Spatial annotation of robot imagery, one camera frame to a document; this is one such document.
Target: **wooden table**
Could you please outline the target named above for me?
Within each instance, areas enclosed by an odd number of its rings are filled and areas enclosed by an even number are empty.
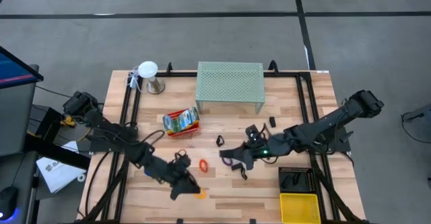
[[[311,75],[319,116],[324,116],[337,108],[331,77],[325,72],[312,71]],[[112,72],[103,111],[104,116],[111,122],[118,122],[120,118],[126,76],[127,71]],[[195,77],[165,77],[164,81],[166,89],[160,95],[152,95],[146,91],[141,94],[137,116],[140,139],[155,130],[163,129],[164,114],[195,105]],[[308,115],[312,122],[305,82],[303,85]],[[128,119],[133,97],[134,94],[131,94]],[[239,171],[232,172],[230,167],[222,163],[218,157],[220,149],[216,145],[217,136],[222,135],[226,142],[222,149],[239,146],[246,140],[246,127],[256,124],[261,128],[263,123],[268,124],[270,116],[274,116],[277,122],[276,128],[269,129],[272,133],[302,123],[294,78],[265,78],[265,97],[266,103],[260,114],[255,114],[253,104],[208,102],[200,115],[199,131],[179,138],[165,136],[155,144],[154,154],[166,161],[171,161],[179,149],[187,150],[192,159],[190,172],[200,187],[206,190],[207,198],[199,200],[191,194],[181,194],[176,201],[172,201],[168,184],[159,185],[146,176],[142,169],[138,170],[130,165],[121,223],[174,223],[178,218],[184,219],[185,223],[248,223],[249,219],[256,219],[258,223],[280,223],[277,169],[279,166],[310,167],[308,154],[292,152],[288,156],[280,157],[273,165],[257,161],[254,169],[246,172],[246,181],[241,178]],[[92,156],[88,181],[79,208],[81,212],[84,212],[89,179],[102,156],[102,153]],[[90,192],[90,209],[106,189],[111,158],[112,154],[105,159],[95,177]],[[206,174],[199,170],[200,159],[209,163],[209,171]],[[341,154],[329,156],[329,163],[336,191],[359,218],[365,218],[352,163]],[[327,193],[323,193],[327,216],[331,219]],[[114,193],[110,218],[113,218],[116,202],[117,194]]]

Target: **gray concrete floor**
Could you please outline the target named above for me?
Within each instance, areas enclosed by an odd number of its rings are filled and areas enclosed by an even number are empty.
[[[431,11],[431,0],[302,0],[305,11]],[[295,0],[3,0],[0,14],[295,11]],[[317,69],[330,70],[337,99],[370,89],[385,103],[372,120],[348,126],[355,172],[370,221],[428,223],[431,145],[409,139],[400,114],[431,103],[431,17],[307,18]],[[154,60],[196,69],[197,61],[262,62],[306,69],[298,18],[0,20],[0,44],[40,65],[40,85],[104,99],[110,72]],[[64,98],[36,91],[35,104],[61,110]],[[431,141],[429,123],[406,125]],[[82,130],[66,130],[76,138]],[[41,202],[39,223],[74,220],[82,184]]]

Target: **monitor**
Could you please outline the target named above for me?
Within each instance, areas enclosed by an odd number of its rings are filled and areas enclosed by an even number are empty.
[[[0,46],[0,89],[42,80],[43,76]]]

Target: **table leg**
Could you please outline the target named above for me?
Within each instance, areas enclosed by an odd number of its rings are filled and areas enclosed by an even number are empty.
[[[197,111],[199,113],[202,113],[202,109],[203,109],[203,102],[202,101],[196,101],[196,105],[197,105]]]
[[[256,103],[255,104],[256,114],[258,114],[261,111],[262,106],[263,106],[263,103]]]

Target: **yellow bin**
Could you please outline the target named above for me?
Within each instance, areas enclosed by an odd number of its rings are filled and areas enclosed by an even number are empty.
[[[316,194],[281,193],[281,219],[286,224],[320,224]]]

